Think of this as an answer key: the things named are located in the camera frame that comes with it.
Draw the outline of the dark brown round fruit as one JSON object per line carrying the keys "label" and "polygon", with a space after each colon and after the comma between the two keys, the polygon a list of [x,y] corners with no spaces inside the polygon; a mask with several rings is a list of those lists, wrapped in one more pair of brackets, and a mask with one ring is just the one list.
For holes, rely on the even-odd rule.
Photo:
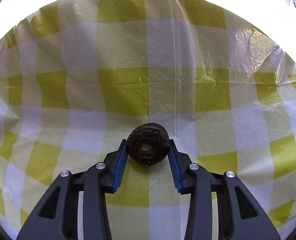
{"label": "dark brown round fruit", "polygon": [[126,140],[126,153],[143,167],[153,166],[169,153],[170,139],[160,124],[150,122],[134,129]]}

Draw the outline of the yellow checkered tablecloth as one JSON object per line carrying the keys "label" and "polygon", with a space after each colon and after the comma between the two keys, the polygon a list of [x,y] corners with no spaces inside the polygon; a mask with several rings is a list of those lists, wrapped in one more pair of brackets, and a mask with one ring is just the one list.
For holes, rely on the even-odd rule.
{"label": "yellow checkered tablecloth", "polygon": [[0,39],[0,224],[16,238],[62,170],[164,126],[235,172],[281,238],[296,227],[296,63],[204,0],[59,0]]}

